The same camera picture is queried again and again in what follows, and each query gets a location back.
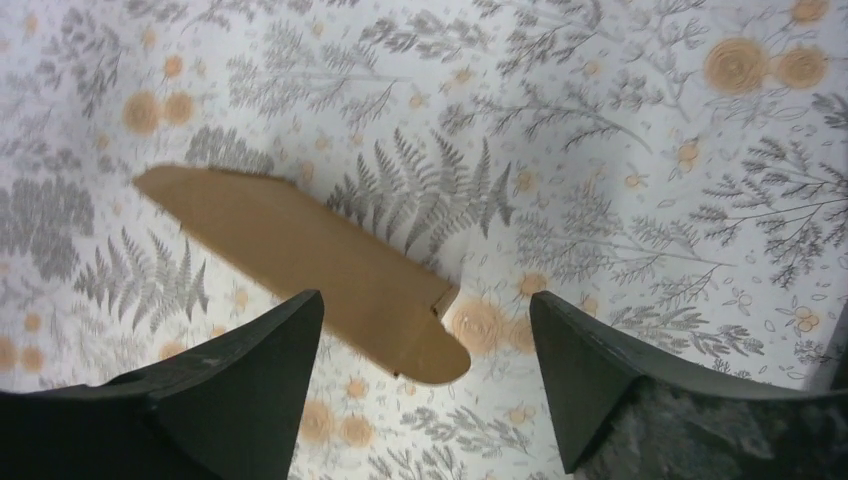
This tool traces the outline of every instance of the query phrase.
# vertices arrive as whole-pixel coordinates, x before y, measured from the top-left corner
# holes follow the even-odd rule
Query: cardboard piece
[[[471,359],[439,319],[458,289],[285,180],[158,166],[135,186],[281,298],[321,291],[324,325],[377,365],[443,384]]]

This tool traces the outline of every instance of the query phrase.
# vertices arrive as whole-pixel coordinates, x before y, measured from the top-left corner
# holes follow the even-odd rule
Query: cardboard flap
[[[288,182],[159,166],[134,184],[276,295],[320,290],[330,331],[392,373],[441,384],[470,367],[437,317],[456,287]]]

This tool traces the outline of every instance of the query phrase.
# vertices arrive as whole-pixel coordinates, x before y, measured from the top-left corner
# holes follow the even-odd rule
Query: cardboard tab
[[[457,288],[281,180],[155,167],[135,186],[281,298],[321,291],[324,324],[377,365],[448,383],[471,359],[439,319]]]

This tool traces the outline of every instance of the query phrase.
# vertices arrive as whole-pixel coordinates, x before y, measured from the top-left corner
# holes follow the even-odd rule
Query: brown cardboard
[[[386,370],[428,384],[468,371],[468,352],[439,321],[456,287],[290,183],[177,166],[133,183],[279,297],[320,290],[324,324]]]

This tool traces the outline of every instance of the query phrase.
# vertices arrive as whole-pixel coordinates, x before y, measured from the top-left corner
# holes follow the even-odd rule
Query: floral tablecloth
[[[848,4],[11,0],[0,387],[98,384],[280,299],[129,179],[284,176],[462,285],[473,366],[395,380],[325,335],[291,478],[564,478],[529,297],[821,388],[848,292]]]

